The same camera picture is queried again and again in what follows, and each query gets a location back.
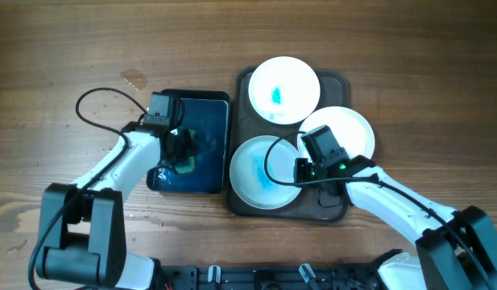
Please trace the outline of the green yellow scrub sponge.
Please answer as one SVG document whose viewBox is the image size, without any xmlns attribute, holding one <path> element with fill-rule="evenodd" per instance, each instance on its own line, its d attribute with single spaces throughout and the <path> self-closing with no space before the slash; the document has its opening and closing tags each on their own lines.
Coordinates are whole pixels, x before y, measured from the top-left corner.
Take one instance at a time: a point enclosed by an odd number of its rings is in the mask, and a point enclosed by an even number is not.
<svg viewBox="0 0 497 290">
<path fill-rule="evenodd" d="M 188 161 L 184 161 L 182 163 L 177 164 L 176 166 L 172 166 L 174 171 L 177 174 L 189 173 L 194 169 L 195 166 L 195 156 L 191 157 Z"/>
</svg>

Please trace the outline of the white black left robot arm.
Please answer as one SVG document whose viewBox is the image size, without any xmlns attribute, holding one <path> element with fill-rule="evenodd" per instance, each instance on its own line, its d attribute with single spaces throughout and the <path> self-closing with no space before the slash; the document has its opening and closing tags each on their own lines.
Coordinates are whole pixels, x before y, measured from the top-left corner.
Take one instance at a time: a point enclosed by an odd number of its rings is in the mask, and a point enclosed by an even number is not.
<svg viewBox="0 0 497 290">
<path fill-rule="evenodd" d="M 123 204 L 140 179 L 164 162 L 187 156 L 192 133 L 130 122 L 90 172 L 42 194 L 37 243 L 27 278 L 78 284 L 81 289 L 172 289 L 158 259 L 126 249 Z"/>
</svg>

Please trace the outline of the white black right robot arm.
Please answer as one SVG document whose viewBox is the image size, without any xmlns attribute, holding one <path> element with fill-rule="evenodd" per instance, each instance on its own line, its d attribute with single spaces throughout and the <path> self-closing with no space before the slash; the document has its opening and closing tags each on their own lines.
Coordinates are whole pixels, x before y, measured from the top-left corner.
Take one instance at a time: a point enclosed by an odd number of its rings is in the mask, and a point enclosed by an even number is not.
<svg viewBox="0 0 497 290">
<path fill-rule="evenodd" d="M 295 162 L 303 184 L 340 185 L 350 203 L 404 236 L 416 254 L 398 252 L 378 267 L 388 289 L 497 289 L 497 229 L 480 208 L 430 201 L 364 156 Z"/>
</svg>

